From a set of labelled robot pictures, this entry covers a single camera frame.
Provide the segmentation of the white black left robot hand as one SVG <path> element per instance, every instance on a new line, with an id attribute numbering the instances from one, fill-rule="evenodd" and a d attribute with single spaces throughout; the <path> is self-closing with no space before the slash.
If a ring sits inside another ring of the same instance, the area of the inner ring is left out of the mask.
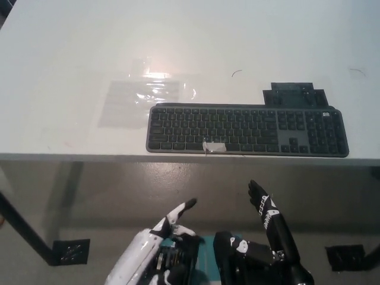
<path id="1" fill-rule="evenodd" d="M 190 284 L 204 239 L 177 224 L 197 203 L 183 202 L 153 228 L 138 232 L 120 256 L 106 284 Z"/>

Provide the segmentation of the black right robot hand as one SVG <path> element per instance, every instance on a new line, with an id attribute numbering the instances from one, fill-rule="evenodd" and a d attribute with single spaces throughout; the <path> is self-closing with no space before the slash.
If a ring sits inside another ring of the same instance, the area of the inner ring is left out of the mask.
<path id="1" fill-rule="evenodd" d="M 280 211 L 271 199 L 270 195 L 254 180 L 251 180 L 248 194 L 251 204 L 256 208 L 264 229 L 267 230 L 273 217 L 280 215 Z"/>

